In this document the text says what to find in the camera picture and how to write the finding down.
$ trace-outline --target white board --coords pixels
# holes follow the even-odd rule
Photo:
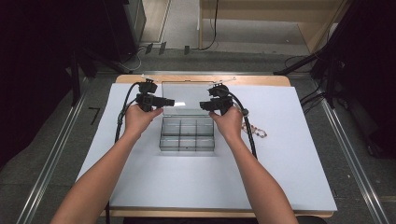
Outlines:
[[[130,86],[113,84],[78,177],[113,146],[117,117]],[[250,111],[250,123],[268,133],[265,138],[253,137],[258,159],[285,191],[293,210],[336,211],[295,89],[229,89]],[[136,94],[137,87],[130,98]],[[111,197],[111,206],[251,209],[233,154],[216,127],[214,152],[161,152],[161,126],[162,115],[151,122],[134,146]],[[243,133],[243,137],[249,147],[248,136]]]

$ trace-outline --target clear plastic organizer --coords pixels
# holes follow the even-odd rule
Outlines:
[[[199,106],[209,101],[208,82],[164,82],[163,97],[175,106],[163,109],[161,151],[213,151],[214,122]]]

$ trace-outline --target person's left hand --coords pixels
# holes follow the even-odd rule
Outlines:
[[[152,120],[162,112],[162,108],[157,108],[150,112],[144,112],[139,105],[130,105],[125,113],[124,134],[132,134],[140,137]]]

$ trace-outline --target forearm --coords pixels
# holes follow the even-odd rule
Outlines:
[[[297,223],[282,188],[253,157],[242,139],[229,139],[227,143],[235,157],[247,197],[258,221],[260,223]]]
[[[53,223],[94,223],[106,206],[139,135],[124,135],[70,189]]]

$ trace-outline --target hand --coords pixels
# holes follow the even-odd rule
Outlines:
[[[215,112],[209,112],[209,116],[216,122],[226,141],[241,138],[242,113],[235,106],[230,107],[223,116]]]
[[[130,105],[125,113],[124,134],[136,134],[136,136],[140,137],[152,120],[162,112],[162,108],[157,108],[150,112],[144,112],[139,105]]]

